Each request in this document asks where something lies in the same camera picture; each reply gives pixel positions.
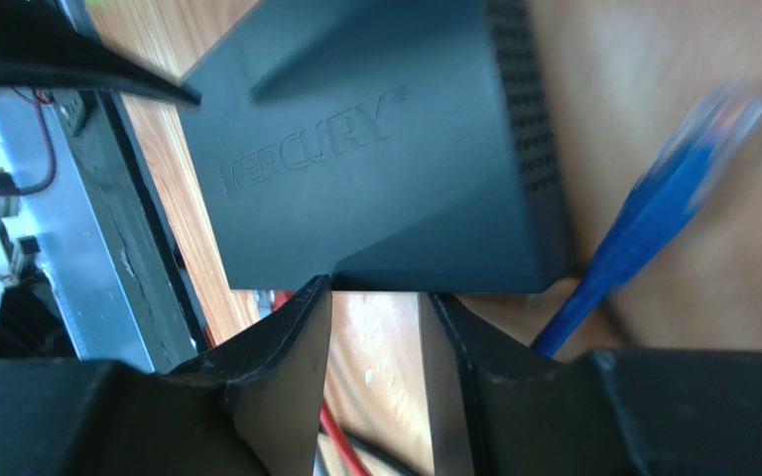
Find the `router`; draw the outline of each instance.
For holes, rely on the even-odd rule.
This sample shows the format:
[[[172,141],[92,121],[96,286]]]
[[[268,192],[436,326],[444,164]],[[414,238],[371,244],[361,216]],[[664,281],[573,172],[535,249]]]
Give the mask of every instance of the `router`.
[[[522,2],[263,0],[187,81],[233,289],[537,293],[574,264]]]

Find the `wooden surface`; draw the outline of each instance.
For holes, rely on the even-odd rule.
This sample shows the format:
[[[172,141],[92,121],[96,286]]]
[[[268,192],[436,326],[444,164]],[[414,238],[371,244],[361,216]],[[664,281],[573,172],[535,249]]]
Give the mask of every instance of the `wooden surface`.
[[[111,43],[180,76],[253,3],[104,0],[91,9]],[[529,3],[574,228],[588,258],[635,179],[701,96],[729,78],[762,86],[762,2]],[[126,105],[208,322],[224,340],[256,320],[257,310],[248,293],[227,289],[178,115],[156,102],[127,97]],[[571,286],[532,302],[466,303],[528,341]],[[643,344],[762,348],[762,134],[697,222],[616,301]],[[335,295],[333,325],[325,392],[334,412],[430,473],[416,298]],[[593,319],[561,356],[618,343]],[[336,466],[335,457],[328,460]]]

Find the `black plastic part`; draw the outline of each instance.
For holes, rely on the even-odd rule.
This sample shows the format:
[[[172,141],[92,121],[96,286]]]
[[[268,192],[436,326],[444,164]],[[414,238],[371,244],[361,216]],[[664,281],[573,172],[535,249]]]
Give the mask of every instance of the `black plastic part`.
[[[234,289],[530,293],[572,267],[521,2],[264,0],[189,84]]]
[[[55,95],[55,102],[63,125],[73,137],[78,137],[96,109],[96,94],[92,91],[63,91]]]
[[[152,178],[125,127],[124,109],[110,93],[90,95],[83,99],[78,91],[55,92],[56,101],[91,105],[78,137],[64,129],[67,144],[108,248],[125,250],[132,273],[118,276],[144,342],[154,349],[155,368],[168,372],[194,355],[191,339],[198,352],[207,349],[196,296],[176,264],[175,239],[164,226],[161,201],[147,183]]]
[[[1,191],[14,191],[17,190],[17,184],[14,183],[14,178],[7,172],[0,172],[0,190]]]
[[[37,2],[0,0],[0,86],[114,89],[198,104],[179,87],[72,30]]]
[[[316,278],[169,376],[0,361],[0,474],[311,474],[330,312]]]
[[[422,297],[445,475],[762,474],[762,353],[592,351],[560,366]]]
[[[17,239],[17,247],[23,255],[35,255],[41,252],[41,245],[34,236],[24,236]]]

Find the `red wire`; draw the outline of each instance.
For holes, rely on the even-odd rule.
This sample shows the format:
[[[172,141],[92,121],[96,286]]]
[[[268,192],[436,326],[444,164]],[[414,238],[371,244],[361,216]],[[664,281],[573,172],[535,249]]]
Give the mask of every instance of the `red wire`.
[[[37,106],[38,104],[40,104],[40,103],[41,103],[41,100],[40,100],[40,99],[38,99],[37,101],[35,101],[35,100],[32,100],[32,99],[30,99],[30,98],[26,97],[26,96],[25,96],[25,95],[24,95],[22,92],[20,92],[20,90],[19,90],[19,89],[17,89],[16,87],[12,87],[12,88],[11,88],[11,90],[13,90],[13,91],[14,91],[14,94],[16,94],[16,95],[17,95],[17,97],[19,97],[19,98],[20,98],[22,101],[24,101],[24,102],[28,102],[29,104],[32,104],[33,106]]]
[[[52,104],[53,101],[47,97],[46,94],[44,94],[44,91],[41,89],[35,89],[35,97],[38,98],[39,101],[41,101],[41,104]]]
[[[331,414],[331,409],[328,407],[328,402],[325,398],[322,399],[322,412],[319,415],[319,419],[322,421],[322,427],[325,428],[325,432],[331,438],[334,443],[334,447],[337,448],[337,452],[340,453],[340,457],[345,461],[348,470],[354,476],[372,476],[366,466],[360,461],[360,457],[354,451],[351,443],[348,442],[343,430],[337,424],[334,419],[334,415]]]

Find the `cable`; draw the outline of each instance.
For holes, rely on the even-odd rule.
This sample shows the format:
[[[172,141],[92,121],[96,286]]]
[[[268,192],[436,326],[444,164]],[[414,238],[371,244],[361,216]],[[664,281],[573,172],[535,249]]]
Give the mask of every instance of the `cable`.
[[[44,146],[47,149],[47,158],[49,165],[47,168],[47,175],[38,183],[25,186],[23,188],[14,187],[8,189],[0,189],[0,196],[27,196],[40,193],[49,188],[50,185],[56,181],[56,176],[59,172],[58,157],[56,156],[56,150],[53,147],[53,139],[50,136],[50,128],[47,125],[47,120],[44,118],[44,110],[42,109],[41,103],[32,102],[28,97],[20,94],[16,89],[15,93],[25,101],[32,104],[32,107],[35,108],[35,114],[38,117],[38,123],[41,125],[41,137],[44,140]]]
[[[28,97],[26,94],[23,94],[22,92],[20,92],[20,89],[18,89],[16,87],[12,86],[11,90],[14,91],[14,94],[16,94],[17,97],[22,99],[23,102],[28,102],[29,104],[32,104],[33,106],[37,106],[38,104],[41,104],[41,100],[40,99],[32,99],[32,98]]]
[[[334,420],[334,415],[331,413],[331,409],[328,407],[328,402],[322,399],[322,412],[319,415],[319,420],[322,422],[322,427],[325,428],[325,432],[331,438],[334,443],[334,447],[337,448],[337,452],[340,453],[340,457],[345,461],[348,466],[349,472],[353,476],[372,476],[360,461],[354,448],[351,447],[348,438],[343,434],[343,430]]]
[[[52,104],[55,101],[51,100],[46,94],[44,94],[44,91],[41,89],[35,89],[35,97],[38,98],[39,101],[41,101],[41,104]]]
[[[625,199],[586,276],[531,348],[553,357],[614,288],[627,284],[695,217],[762,123],[762,94],[723,85],[696,106]]]
[[[324,428],[320,428],[319,433],[328,436],[328,433]],[[385,466],[392,469],[397,474],[402,476],[422,476],[422,473],[405,463],[402,459],[394,456],[390,451],[384,449],[377,443],[362,438],[346,429],[343,431],[343,434],[345,434],[346,439],[348,439],[348,442],[351,443],[354,449],[372,456],[384,463]]]

